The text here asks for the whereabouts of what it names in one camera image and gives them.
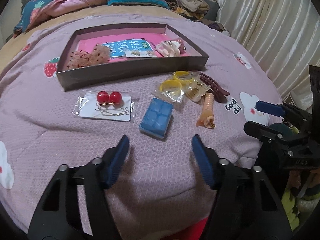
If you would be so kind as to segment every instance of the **metal screw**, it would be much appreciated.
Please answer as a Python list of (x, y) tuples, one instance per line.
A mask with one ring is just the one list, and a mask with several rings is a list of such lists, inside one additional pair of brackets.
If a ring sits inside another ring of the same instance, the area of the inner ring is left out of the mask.
[(227, 159), (220, 159), (220, 160), (219, 160), (219, 163), (220, 163), (221, 165), (228, 165), (228, 164), (229, 164), (229, 161), (228, 161)]
[(59, 171), (66, 171), (68, 169), (68, 165), (66, 164), (62, 164), (60, 167), (59, 167)]
[(94, 158), (92, 161), (92, 164), (97, 165), (102, 163), (102, 159), (101, 158)]
[(253, 166), (253, 170), (256, 172), (261, 172), (262, 168), (260, 166)]

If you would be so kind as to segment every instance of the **orange hair clip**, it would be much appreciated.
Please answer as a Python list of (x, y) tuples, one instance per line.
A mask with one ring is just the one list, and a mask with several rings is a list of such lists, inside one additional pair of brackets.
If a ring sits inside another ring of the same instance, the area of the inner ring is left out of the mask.
[(213, 99), (212, 93), (207, 93), (204, 97), (204, 104), (202, 107), (202, 113), (196, 122), (196, 126), (205, 126), (206, 128), (215, 128), (214, 115), (213, 115)]

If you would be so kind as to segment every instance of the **red cherry earring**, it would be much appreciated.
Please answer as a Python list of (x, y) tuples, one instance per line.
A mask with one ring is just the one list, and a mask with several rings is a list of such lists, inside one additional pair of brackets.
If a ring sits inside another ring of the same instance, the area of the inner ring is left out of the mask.
[[(106, 91), (100, 91), (97, 94), (97, 109), (96, 111), (100, 111), (102, 115), (104, 116), (114, 116), (114, 115), (124, 115), (128, 114), (129, 109), (123, 108), (123, 106), (120, 105), (122, 101), (122, 95), (114, 91), (110, 95)], [(108, 112), (108, 106), (114, 106), (115, 108), (119, 108), (121, 110), (118, 114), (112, 114)]]

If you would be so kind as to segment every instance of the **red cloth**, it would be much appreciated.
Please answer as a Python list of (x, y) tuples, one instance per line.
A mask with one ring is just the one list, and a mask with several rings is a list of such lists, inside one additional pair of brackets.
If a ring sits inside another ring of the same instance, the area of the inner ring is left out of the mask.
[(172, 235), (162, 238), (161, 240), (199, 240), (204, 226), (208, 218), (201, 220), (200, 222)]

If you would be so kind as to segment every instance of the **strawberry print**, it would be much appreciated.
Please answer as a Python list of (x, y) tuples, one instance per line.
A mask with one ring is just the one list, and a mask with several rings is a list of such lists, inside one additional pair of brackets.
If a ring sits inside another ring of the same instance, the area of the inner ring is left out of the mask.
[(22, 49), (22, 51), (26, 51), (27, 49), (29, 49), (30, 48), (30, 44), (27, 44), (23, 49)]
[(44, 74), (46, 77), (56, 77), (57, 64), (60, 58), (56, 57), (44, 64)]

